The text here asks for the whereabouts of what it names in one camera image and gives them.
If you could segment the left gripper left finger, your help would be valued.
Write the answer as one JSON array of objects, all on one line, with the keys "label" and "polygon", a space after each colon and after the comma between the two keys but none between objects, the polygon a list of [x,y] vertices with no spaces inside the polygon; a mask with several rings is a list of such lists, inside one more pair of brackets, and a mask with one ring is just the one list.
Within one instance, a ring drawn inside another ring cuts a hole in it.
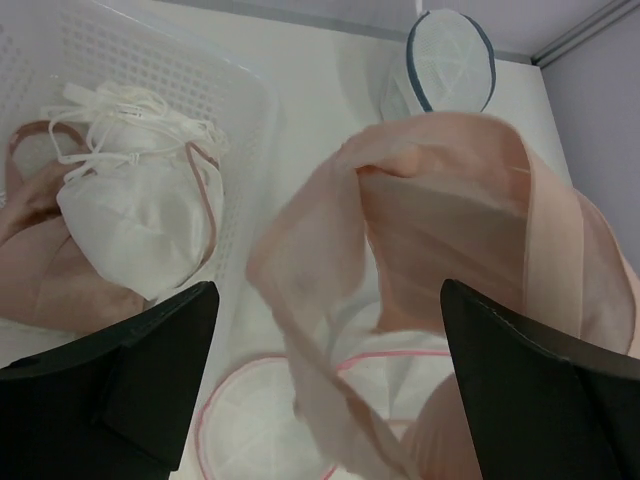
[{"label": "left gripper left finger", "polygon": [[1,370],[4,479],[166,479],[179,468],[220,297],[200,282]]}]

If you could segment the pink-trimmed mesh laundry bag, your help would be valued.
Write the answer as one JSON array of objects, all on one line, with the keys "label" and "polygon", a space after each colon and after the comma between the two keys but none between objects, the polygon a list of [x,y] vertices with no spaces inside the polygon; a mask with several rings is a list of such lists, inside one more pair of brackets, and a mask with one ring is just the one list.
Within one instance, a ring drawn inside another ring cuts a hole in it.
[{"label": "pink-trimmed mesh laundry bag", "polygon": [[362,302],[320,325],[319,360],[290,350],[232,370],[196,424],[203,478],[416,478],[400,441],[452,361],[436,334],[374,333],[379,313]]}]

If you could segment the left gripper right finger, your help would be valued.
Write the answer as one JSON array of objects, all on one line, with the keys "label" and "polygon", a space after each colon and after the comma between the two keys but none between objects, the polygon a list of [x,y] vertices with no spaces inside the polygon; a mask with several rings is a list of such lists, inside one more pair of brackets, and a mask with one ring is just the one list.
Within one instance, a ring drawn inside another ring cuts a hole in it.
[{"label": "left gripper right finger", "polygon": [[636,479],[639,361],[447,280],[440,305],[486,479]]}]

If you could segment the blue-trimmed mesh laundry bag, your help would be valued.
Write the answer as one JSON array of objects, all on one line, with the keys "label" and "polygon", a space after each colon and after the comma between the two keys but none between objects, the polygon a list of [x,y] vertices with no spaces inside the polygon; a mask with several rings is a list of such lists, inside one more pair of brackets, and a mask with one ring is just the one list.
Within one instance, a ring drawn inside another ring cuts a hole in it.
[{"label": "blue-trimmed mesh laundry bag", "polygon": [[479,113],[495,87],[495,52],[482,27],[450,9],[430,10],[390,66],[380,114],[392,121],[428,112]]}]

